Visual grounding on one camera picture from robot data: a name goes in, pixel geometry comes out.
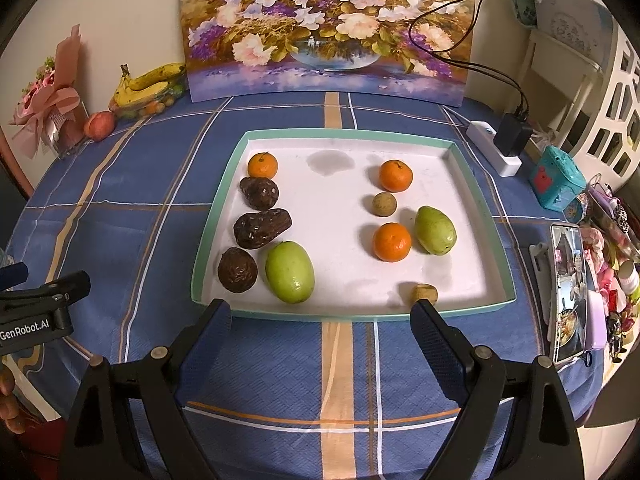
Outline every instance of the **white wall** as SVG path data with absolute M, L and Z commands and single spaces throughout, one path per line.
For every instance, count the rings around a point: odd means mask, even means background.
M 16 128 L 7 124 L 20 90 L 76 23 L 85 46 L 78 90 L 89 113 L 107 108 L 121 64 L 143 73 L 184 59 L 178 0 L 39 0 L 0 57 L 0 124 L 10 144 Z M 515 76 L 527 35 L 513 17 L 510 0 L 485 0 L 474 30 L 472 60 Z M 509 92 L 485 76 L 469 75 L 466 94 L 495 110 L 502 110 Z M 29 160 L 14 152 L 34 185 L 53 160 L 50 153 Z

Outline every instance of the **teal box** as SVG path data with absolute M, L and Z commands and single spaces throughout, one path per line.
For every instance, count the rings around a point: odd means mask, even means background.
M 587 187 L 574 160 L 555 146 L 547 146 L 529 182 L 545 209 L 562 212 Z

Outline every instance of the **tray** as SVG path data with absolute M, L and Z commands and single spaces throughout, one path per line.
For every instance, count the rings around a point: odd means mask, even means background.
M 278 159 L 276 207 L 289 211 L 292 227 L 265 247 L 250 251 L 260 275 L 242 294 L 222 287 L 222 253 L 236 245 L 233 224 L 251 211 L 239 190 L 249 158 L 270 152 Z M 398 158 L 412 168 L 414 182 L 396 194 L 398 210 L 388 218 L 367 207 L 380 192 L 378 168 Z M 415 212 L 434 206 L 458 234 L 446 256 L 427 254 L 414 239 L 401 262 L 379 261 L 371 240 L 377 227 L 400 222 L 413 231 Z M 276 298 L 264 277 L 269 248 L 284 240 L 302 245 L 316 274 L 304 303 Z M 226 165 L 200 241 L 191 280 L 193 301 L 228 301 L 235 316 L 288 320 L 405 320 L 416 283 L 436 286 L 443 316 L 497 310 L 516 293 L 504 248 L 482 192 L 454 142 L 430 137 L 325 128 L 254 130 L 244 134 Z

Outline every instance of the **table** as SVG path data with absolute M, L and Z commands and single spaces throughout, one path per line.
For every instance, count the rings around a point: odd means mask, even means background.
M 477 102 L 459 113 L 497 126 Z M 500 178 L 445 107 L 382 95 L 284 92 L 199 104 L 124 125 L 57 161 L 25 208 L 8 251 L 27 263 L 24 286 L 86 270 L 91 294 L 71 308 L 70 338 L 14 355 L 48 402 L 68 415 L 92 353 L 135 360 L 168 344 L 202 308 L 191 270 L 207 213 L 236 142 L 257 128 L 343 127 L 453 140 L 478 180 L 504 243 L 517 300 L 496 312 L 447 319 L 472 344 L 530 362 L 543 352 L 527 248 L 560 218 L 542 209 L 526 176 Z M 561 371 L 574 415 L 594 401 L 602 352 Z M 140 405 L 133 405 L 150 465 L 161 470 Z M 501 406 L 476 470 L 497 455 Z M 185 416 L 223 479 L 419 478 L 457 413 L 408 322 L 305 323 L 234 319 L 229 341 Z

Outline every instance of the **finger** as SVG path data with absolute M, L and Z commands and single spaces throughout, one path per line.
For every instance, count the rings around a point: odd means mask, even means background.
M 25 431 L 24 417 L 21 415 L 6 421 L 5 424 L 7 429 L 12 433 L 20 435 L 20 434 L 23 434 Z
M 0 397 L 0 418 L 2 420 L 15 418 L 19 413 L 20 408 L 15 396 Z
M 11 392 L 15 388 L 14 375 L 9 370 L 8 366 L 2 366 L 0 370 L 0 393 L 4 396 L 11 395 Z

